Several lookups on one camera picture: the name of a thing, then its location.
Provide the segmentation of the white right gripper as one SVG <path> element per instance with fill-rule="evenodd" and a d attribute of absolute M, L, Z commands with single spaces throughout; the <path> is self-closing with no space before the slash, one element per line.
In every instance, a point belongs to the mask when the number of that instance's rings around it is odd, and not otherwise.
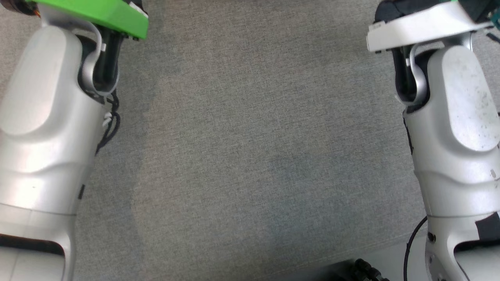
<path fill-rule="evenodd" d="M 372 53 L 493 27 L 493 0 L 382 0 L 368 27 Z"/>

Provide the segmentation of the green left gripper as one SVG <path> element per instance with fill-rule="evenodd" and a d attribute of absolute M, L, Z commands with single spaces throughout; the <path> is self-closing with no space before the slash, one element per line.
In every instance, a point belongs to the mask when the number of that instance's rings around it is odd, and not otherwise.
<path fill-rule="evenodd" d="M 141 0 L 36 0 L 35 3 L 133 38 L 146 39 L 148 34 L 149 15 Z"/>

